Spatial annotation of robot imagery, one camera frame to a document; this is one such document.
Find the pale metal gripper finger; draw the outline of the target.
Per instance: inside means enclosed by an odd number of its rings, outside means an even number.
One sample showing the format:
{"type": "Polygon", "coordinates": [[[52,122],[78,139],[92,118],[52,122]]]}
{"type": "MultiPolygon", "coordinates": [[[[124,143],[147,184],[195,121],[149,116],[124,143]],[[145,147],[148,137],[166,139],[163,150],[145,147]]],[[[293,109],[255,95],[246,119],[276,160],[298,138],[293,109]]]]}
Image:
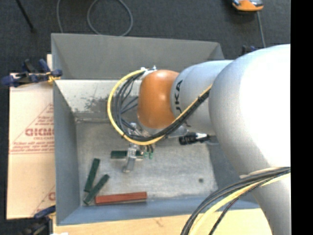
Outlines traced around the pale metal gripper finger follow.
{"type": "Polygon", "coordinates": [[[136,161],[136,151],[137,145],[130,143],[127,156],[126,156],[126,164],[122,168],[123,173],[129,173],[134,169],[135,161],[136,161]]]}

